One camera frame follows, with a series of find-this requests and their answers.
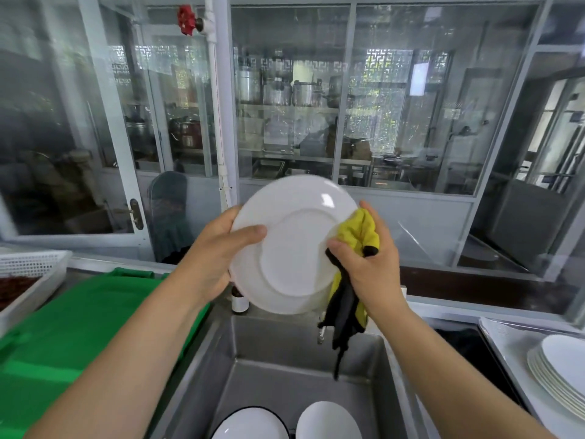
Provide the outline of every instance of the yellow cloth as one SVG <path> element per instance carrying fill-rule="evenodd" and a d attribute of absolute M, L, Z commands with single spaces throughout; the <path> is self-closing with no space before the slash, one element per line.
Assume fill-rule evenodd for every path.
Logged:
<path fill-rule="evenodd" d="M 376 233 L 376 224 L 369 211 L 364 208 L 359 208 L 349 219 L 341 223 L 337 231 L 337 238 L 347 243 L 360 256 L 364 255 L 364 246 L 380 248 L 380 237 Z M 339 288 L 340 282 L 341 272 L 338 271 L 331 284 L 329 299 L 333 297 L 335 291 Z M 363 328 L 366 327 L 367 312 L 362 302 L 357 305 L 356 319 Z"/>

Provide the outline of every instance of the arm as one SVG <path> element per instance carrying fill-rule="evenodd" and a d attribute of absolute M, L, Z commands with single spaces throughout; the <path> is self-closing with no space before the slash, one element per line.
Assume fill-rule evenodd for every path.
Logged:
<path fill-rule="evenodd" d="M 399 254 L 388 227 L 369 204 L 380 236 L 376 256 L 361 258 L 331 239 L 356 293 L 382 331 L 443 438 L 551 439 L 554 436 L 461 357 L 402 296 Z"/>
<path fill-rule="evenodd" d="M 229 233 L 239 208 L 210 222 L 175 271 L 27 432 L 27 439 L 140 439 L 201 308 L 228 285 L 228 266 L 266 228 Z"/>

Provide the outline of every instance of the white crate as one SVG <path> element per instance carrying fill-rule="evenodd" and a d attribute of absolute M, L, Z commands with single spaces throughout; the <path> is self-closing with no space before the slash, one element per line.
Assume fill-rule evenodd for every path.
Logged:
<path fill-rule="evenodd" d="M 65 280 L 71 251 L 33 251 L 0 255 L 0 277 L 40 277 L 0 311 L 0 338 L 47 301 Z"/>

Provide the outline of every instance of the stainless steel sink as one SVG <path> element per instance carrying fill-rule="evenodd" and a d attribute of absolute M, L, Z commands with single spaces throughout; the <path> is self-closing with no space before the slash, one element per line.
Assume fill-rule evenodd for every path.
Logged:
<path fill-rule="evenodd" d="M 246 406 L 272 410 L 294 434 L 303 410 L 319 400 L 345 407 L 364 439 L 406 438 L 383 339 L 354 336 L 336 382 L 331 332 L 323 345 L 317 336 L 314 324 L 249 316 L 213 321 L 151 438 L 209 438 Z"/>

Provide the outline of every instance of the bottle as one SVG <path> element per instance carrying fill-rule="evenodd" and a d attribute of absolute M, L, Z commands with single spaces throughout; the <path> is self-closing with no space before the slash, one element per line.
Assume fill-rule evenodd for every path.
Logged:
<path fill-rule="evenodd" d="M 245 314 L 250 307 L 250 302 L 236 287 L 232 287 L 232 313 Z"/>

